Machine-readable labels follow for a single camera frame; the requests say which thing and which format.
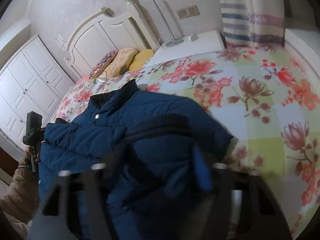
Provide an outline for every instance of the wall socket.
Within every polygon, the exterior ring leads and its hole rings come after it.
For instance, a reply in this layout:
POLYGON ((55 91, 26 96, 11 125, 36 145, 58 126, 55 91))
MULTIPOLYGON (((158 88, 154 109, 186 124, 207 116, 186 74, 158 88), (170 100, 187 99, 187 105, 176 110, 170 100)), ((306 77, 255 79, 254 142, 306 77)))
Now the wall socket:
POLYGON ((185 7, 177 10, 179 19, 189 18, 200 15, 198 7, 196 5, 185 7))
POLYGON ((67 47, 67 42, 66 40, 62 37, 61 33, 58 34, 58 37, 56 38, 56 43, 59 46, 59 48, 62 50, 62 52, 66 51, 67 47))

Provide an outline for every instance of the floral bedspread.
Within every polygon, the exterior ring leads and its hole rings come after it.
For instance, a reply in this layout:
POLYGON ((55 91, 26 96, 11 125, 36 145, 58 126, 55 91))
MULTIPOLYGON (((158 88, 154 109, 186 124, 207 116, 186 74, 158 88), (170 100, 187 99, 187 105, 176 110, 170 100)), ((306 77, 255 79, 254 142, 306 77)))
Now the floral bedspread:
POLYGON ((238 139, 225 162, 261 171, 296 238, 320 204, 320 81, 312 75, 282 47, 226 49, 71 87, 52 122, 72 121, 90 96, 132 79, 148 91, 192 98, 238 139))

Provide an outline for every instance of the white nightstand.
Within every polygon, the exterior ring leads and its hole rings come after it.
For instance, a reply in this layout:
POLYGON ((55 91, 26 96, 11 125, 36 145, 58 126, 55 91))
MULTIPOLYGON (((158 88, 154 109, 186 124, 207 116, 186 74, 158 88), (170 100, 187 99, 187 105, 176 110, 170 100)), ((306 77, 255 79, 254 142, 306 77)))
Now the white nightstand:
POLYGON ((225 49, 220 33, 217 30, 200 33, 195 41, 190 41, 188 36, 184 38, 185 41, 179 45, 171 48, 159 48, 145 67, 177 58, 225 49))

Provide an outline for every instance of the hand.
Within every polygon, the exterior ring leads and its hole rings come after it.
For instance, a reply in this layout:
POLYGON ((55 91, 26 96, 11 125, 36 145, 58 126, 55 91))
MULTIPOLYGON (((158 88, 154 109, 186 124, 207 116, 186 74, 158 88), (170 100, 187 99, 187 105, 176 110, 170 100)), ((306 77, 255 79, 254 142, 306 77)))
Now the hand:
MULTIPOLYGON (((25 156, 28 160, 31 160, 31 157, 35 157, 35 152, 31 149, 31 147, 25 149, 25 156)), ((40 161, 40 153, 38 153, 36 156, 36 163, 39 163, 40 161)))

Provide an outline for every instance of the striped curtain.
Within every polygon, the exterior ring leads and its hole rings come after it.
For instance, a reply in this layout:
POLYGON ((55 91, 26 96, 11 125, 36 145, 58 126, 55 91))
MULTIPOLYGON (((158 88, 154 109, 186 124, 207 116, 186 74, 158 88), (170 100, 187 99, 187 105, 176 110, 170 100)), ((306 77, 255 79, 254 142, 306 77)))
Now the striped curtain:
POLYGON ((220 0, 228 46, 282 44, 283 0, 220 0))

